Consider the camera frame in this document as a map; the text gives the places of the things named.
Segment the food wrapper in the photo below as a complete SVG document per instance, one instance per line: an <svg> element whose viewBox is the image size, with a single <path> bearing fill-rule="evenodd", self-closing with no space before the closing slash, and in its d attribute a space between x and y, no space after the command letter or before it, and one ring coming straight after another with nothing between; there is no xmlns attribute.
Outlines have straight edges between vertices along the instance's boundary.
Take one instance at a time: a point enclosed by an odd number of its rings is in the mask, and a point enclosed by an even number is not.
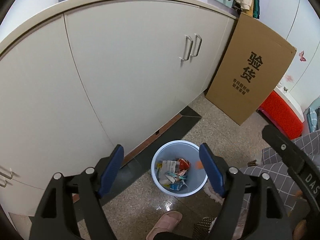
<svg viewBox="0 0 320 240"><path fill-rule="evenodd" d="M156 169L158 170L159 183L171 190L181 190L187 179L190 162L182 158L175 161L162 161L158 163Z"/></svg>
<svg viewBox="0 0 320 240"><path fill-rule="evenodd" d="M183 171L183 170L188 170L190 168L190 162L189 161L186 161L185 159L178 159L177 160L179 162L179 170L180 171Z"/></svg>
<svg viewBox="0 0 320 240"><path fill-rule="evenodd" d="M183 185L187 186L187 184L184 182L184 179L181 180L179 183L176 182L176 183L170 184L170 189L172 189L172 190L180 190Z"/></svg>

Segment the white trash can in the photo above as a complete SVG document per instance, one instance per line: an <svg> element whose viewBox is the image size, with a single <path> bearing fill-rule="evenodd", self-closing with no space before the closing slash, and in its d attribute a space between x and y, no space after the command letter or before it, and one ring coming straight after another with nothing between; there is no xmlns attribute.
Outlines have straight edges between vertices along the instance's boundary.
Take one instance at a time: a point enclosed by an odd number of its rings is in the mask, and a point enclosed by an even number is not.
<svg viewBox="0 0 320 240"><path fill-rule="evenodd" d="M188 178L185 180L187 187L182 186L181 190L171 190L164 188L158 181L156 174L156 165L162 161L172 161L177 158L183 158L190 162ZM198 170L196 162L199 161L199 147L191 142L177 140L168 142L161 146L153 156L151 162L151 175L157 187L164 193L174 197L186 197L198 192L207 181L207 174L204 169Z"/></svg>

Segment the foot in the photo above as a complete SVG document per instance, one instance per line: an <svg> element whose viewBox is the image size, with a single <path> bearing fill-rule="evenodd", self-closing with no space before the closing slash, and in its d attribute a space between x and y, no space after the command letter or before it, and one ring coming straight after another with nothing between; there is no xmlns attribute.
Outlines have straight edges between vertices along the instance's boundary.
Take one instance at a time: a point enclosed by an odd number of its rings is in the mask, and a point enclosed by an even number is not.
<svg viewBox="0 0 320 240"><path fill-rule="evenodd" d="M147 235L146 240L153 240L156 234L161 232L172 232L182 219L182 214L178 211L165 213Z"/></svg>

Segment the metal handle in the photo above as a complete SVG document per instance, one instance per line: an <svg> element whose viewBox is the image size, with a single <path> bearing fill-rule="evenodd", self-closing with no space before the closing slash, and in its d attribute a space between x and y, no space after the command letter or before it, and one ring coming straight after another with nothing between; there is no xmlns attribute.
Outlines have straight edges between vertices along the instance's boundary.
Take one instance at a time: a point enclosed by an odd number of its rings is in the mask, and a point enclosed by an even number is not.
<svg viewBox="0 0 320 240"><path fill-rule="evenodd" d="M13 172L12 172L11 170L10 170L10 177L9 177L8 175L2 173L1 171L0 171L0 175L1 175L1 176L4 176L4 177L7 178L7 179L12 179L12 178L13 178Z"/></svg>
<svg viewBox="0 0 320 240"><path fill-rule="evenodd" d="M196 34L196 39L195 39L195 41L197 40L197 38L199 38L199 39L200 39L200 42L199 42L199 45L198 45L197 54L195 54L195 55L191 55L191 57L196 57L196 56L198 56L198 54L199 54L199 50L200 50L201 43L202 43L202 38L200 37L200 35L199 35L199 34Z"/></svg>
<svg viewBox="0 0 320 240"><path fill-rule="evenodd" d="M186 35L186 40L190 40L190 47L189 47L189 51L188 51L188 56L187 56L187 58L181 57L181 62L182 62L182 61L187 61L187 60L189 60L190 55L191 55L191 49L192 49L192 45L193 45L193 40L192 40L191 37L188 36L188 35Z"/></svg>
<svg viewBox="0 0 320 240"><path fill-rule="evenodd" d="M1 187L6 187L6 186L7 186L7 181L4 180L4 184L1 184L1 183L0 183L0 186L1 186Z"/></svg>

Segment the plaid fabric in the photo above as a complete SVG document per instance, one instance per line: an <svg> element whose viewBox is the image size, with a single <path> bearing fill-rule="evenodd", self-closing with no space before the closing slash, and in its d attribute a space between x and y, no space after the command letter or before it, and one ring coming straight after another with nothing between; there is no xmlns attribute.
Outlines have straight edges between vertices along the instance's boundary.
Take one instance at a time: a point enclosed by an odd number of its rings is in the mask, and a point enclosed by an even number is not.
<svg viewBox="0 0 320 240"><path fill-rule="evenodd" d="M320 169L320 130L292 140ZM248 175L259 176L261 173L268 173L273 180L279 195L284 203L287 212L292 211L296 203L295 194L299 190L297 184L289 176L288 167L282 162L278 153L271 147L262 150L262 165L248 168L241 168L241 172ZM242 207L248 209L250 194L244 195Z"/></svg>

